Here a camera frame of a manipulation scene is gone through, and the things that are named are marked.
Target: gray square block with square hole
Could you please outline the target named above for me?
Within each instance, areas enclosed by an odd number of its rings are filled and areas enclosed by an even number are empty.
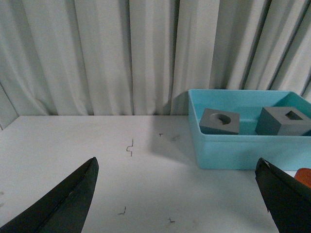
[[[256,126],[258,135],[301,136],[309,130],[311,119],[294,107],[264,107]]]

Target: circular hole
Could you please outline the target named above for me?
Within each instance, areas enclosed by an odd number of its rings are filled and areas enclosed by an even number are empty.
[[[218,114],[218,113],[210,115],[209,119],[213,120],[213,121],[218,121],[222,125],[227,125],[227,124],[229,124],[231,122],[231,118],[230,117],[228,117],[228,116],[226,116],[224,114]]]

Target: small wire piece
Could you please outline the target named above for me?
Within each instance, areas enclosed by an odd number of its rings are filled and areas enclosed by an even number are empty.
[[[125,214],[125,211],[126,211],[126,206],[125,206],[125,208],[124,208],[124,212],[123,212],[123,213],[120,213],[120,214],[118,214],[118,215],[124,215],[124,214]]]
[[[175,221],[172,221],[170,217],[169,217],[169,221],[170,221],[170,223],[174,223],[175,222]]]
[[[132,145],[131,145],[131,146],[128,146],[128,147],[126,148],[126,151],[127,151],[127,152],[131,152],[131,157],[132,157],[132,155],[133,155],[133,152],[130,151],[130,150],[128,150],[128,148],[129,148],[129,147],[133,147],[133,146],[134,146],[134,139],[132,139]]]

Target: gray block with circular hole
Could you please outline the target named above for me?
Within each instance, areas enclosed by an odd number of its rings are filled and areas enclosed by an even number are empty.
[[[240,114],[206,108],[199,126],[204,134],[239,134]]]

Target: square hole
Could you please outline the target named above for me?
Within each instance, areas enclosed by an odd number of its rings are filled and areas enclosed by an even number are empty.
[[[288,112],[285,116],[287,116],[287,118],[290,120],[302,120],[302,118],[293,111]]]

